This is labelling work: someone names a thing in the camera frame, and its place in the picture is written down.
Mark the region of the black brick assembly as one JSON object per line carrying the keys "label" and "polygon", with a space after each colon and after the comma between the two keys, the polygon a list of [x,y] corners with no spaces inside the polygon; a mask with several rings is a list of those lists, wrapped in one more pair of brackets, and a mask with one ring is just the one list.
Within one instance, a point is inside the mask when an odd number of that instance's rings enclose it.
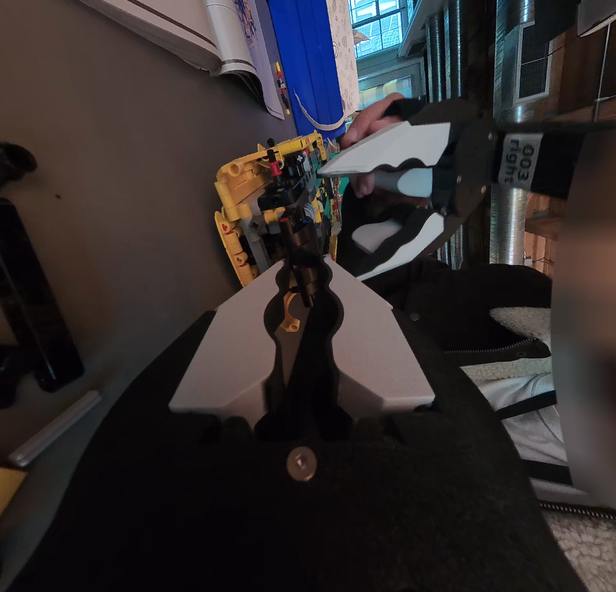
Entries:
{"label": "black brick assembly", "polygon": [[308,197],[303,193],[293,205],[264,212],[269,233],[278,238],[272,261],[284,260],[289,267],[288,291],[283,299],[284,319],[280,325],[287,333],[298,332],[301,325],[289,312],[293,298],[300,295],[304,307],[314,306],[321,288],[319,261],[329,252],[331,223],[319,198],[310,202]]}

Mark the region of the grey desk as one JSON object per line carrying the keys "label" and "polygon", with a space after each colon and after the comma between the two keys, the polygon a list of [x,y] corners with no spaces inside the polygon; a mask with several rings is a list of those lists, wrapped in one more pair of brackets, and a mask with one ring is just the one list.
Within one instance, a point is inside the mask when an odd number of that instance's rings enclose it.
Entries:
{"label": "grey desk", "polygon": [[239,290],[214,223],[218,169],[297,136],[242,80],[212,77],[77,0],[1,0],[1,139],[37,170],[8,184],[84,375],[32,376],[1,410],[1,461],[90,390],[102,401],[33,464],[1,516],[1,591],[52,522],[128,385]]}

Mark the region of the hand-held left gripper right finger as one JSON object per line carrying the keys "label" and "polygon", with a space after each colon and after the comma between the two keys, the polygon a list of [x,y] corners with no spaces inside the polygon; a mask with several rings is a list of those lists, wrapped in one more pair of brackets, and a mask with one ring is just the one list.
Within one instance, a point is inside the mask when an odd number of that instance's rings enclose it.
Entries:
{"label": "hand-held left gripper right finger", "polygon": [[338,405],[351,418],[369,418],[432,403],[434,391],[392,306],[330,257],[325,264],[332,273],[329,289],[343,309],[332,339]]}

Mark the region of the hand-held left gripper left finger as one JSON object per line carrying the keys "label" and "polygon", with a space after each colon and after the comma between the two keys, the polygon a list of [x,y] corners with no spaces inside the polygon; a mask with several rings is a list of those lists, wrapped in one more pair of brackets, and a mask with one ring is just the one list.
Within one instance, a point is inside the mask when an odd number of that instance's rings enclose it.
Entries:
{"label": "hand-held left gripper left finger", "polygon": [[264,314],[280,291],[284,263],[222,303],[199,344],[168,407],[174,413],[238,417],[250,428],[266,414],[264,384],[275,365],[275,342]]}

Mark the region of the open instruction booklet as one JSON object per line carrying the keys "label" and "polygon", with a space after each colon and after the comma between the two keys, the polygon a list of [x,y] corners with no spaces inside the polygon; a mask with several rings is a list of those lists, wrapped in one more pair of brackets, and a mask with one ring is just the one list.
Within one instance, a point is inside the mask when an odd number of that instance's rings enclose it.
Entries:
{"label": "open instruction booklet", "polygon": [[274,118],[290,115],[256,0],[78,1],[197,69],[238,77]]}

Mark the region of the person's right hand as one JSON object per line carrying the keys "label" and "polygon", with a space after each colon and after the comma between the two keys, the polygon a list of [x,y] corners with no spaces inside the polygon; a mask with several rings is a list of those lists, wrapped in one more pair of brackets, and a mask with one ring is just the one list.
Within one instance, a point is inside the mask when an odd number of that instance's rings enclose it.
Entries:
{"label": "person's right hand", "polygon": [[360,111],[339,140],[341,150],[350,148],[384,127],[400,122],[398,115],[387,115],[386,113],[393,105],[397,105],[399,101],[405,102],[405,100],[404,95],[393,93]]}

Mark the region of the scattered small brick pieces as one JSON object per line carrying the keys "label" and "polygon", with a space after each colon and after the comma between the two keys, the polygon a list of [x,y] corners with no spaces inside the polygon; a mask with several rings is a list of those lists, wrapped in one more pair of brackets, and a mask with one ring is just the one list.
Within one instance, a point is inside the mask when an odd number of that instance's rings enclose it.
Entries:
{"label": "scattered small brick pieces", "polygon": [[278,61],[275,61],[273,64],[273,72],[275,76],[275,82],[278,88],[278,94],[280,96],[280,100],[282,103],[283,111],[287,116],[291,115],[291,106],[288,101],[288,90],[287,85],[284,80],[283,72],[281,70],[281,65]]}

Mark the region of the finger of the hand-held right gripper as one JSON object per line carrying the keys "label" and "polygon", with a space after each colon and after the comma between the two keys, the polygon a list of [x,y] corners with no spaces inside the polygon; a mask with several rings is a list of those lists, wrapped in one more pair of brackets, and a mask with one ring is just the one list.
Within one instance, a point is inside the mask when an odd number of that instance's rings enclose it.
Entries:
{"label": "finger of the hand-held right gripper", "polygon": [[321,178],[371,175],[376,189],[428,198],[433,168],[450,143],[451,123],[389,125],[341,151],[318,171]]}
{"label": "finger of the hand-held right gripper", "polygon": [[444,223],[439,213],[411,212],[404,223],[390,217],[357,227],[352,241],[362,257],[351,273],[364,281],[408,264],[444,232]]}

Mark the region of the black glossy object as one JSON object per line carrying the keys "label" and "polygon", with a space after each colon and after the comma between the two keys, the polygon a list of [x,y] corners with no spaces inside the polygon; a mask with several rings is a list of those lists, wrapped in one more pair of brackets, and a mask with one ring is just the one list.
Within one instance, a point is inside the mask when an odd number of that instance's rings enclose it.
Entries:
{"label": "black glossy object", "polygon": [[12,406],[31,374],[54,393],[85,369],[17,208],[1,198],[1,314],[15,344],[1,344],[1,408]]}

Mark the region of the silver ventilation duct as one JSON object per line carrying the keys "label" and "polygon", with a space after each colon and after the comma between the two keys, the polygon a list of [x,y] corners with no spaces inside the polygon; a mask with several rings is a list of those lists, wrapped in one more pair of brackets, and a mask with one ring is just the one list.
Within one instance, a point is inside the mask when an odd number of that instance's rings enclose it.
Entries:
{"label": "silver ventilation duct", "polygon": [[[502,124],[545,118],[556,99],[556,50],[536,44],[535,0],[442,0],[423,25],[428,102],[467,96]],[[435,257],[454,269],[518,258],[551,275],[556,243],[524,231],[526,217],[544,214],[550,200],[521,189],[488,192],[479,210]]]}

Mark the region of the person's right forearm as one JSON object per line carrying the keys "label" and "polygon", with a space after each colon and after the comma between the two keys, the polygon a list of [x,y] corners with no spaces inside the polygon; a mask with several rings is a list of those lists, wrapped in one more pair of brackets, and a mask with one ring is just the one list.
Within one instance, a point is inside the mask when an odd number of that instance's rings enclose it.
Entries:
{"label": "person's right forearm", "polygon": [[[376,223],[376,196],[358,198],[348,185],[343,194],[342,229],[337,241],[337,262],[351,273],[362,258],[352,232]],[[551,307],[552,280],[527,266],[478,264],[461,270],[422,256],[409,264],[366,280],[365,284],[396,308],[410,313],[428,304],[454,306],[475,303],[485,309],[502,307]]]}

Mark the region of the white metal bar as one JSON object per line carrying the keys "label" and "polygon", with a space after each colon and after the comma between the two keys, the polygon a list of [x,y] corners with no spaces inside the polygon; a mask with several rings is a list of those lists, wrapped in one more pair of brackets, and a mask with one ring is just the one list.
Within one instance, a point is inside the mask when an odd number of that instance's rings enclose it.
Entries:
{"label": "white metal bar", "polygon": [[57,418],[14,449],[7,461],[18,468],[27,467],[101,401],[102,397],[98,391],[88,391]]}

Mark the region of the blue plastic bin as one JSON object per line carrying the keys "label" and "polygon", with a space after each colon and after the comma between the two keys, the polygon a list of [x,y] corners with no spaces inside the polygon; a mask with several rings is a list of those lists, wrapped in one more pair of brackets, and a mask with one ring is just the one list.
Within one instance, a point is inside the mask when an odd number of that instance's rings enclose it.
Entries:
{"label": "blue plastic bin", "polygon": [[297,133],[344,133],[344,109],[327,0],[268,0]]}

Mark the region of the yellow brick car model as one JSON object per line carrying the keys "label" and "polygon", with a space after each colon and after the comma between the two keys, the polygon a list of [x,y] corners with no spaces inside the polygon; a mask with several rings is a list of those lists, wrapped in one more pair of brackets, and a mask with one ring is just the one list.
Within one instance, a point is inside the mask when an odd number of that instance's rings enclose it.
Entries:
{"label": "yellow brick car model", "polygon": [[319,169],[339,152],[318,132],[267,145],[217,172],[221,208],[214,220],[242,287],[283,257],[280,220],[299,208],[315,225],[323,254],[336,262],[346,181],[319,178]]}

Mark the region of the black fleece-lined jacket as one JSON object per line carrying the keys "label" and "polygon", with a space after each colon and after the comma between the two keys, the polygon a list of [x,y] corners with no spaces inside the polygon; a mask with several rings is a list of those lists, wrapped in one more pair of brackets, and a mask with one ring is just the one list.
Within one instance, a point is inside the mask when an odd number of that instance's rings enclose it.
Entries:
{"label": "black fleece-lined jacket", "polygon": [[552,372],[552,280],[532,267],[420,256],[363,284],[478,384]]}

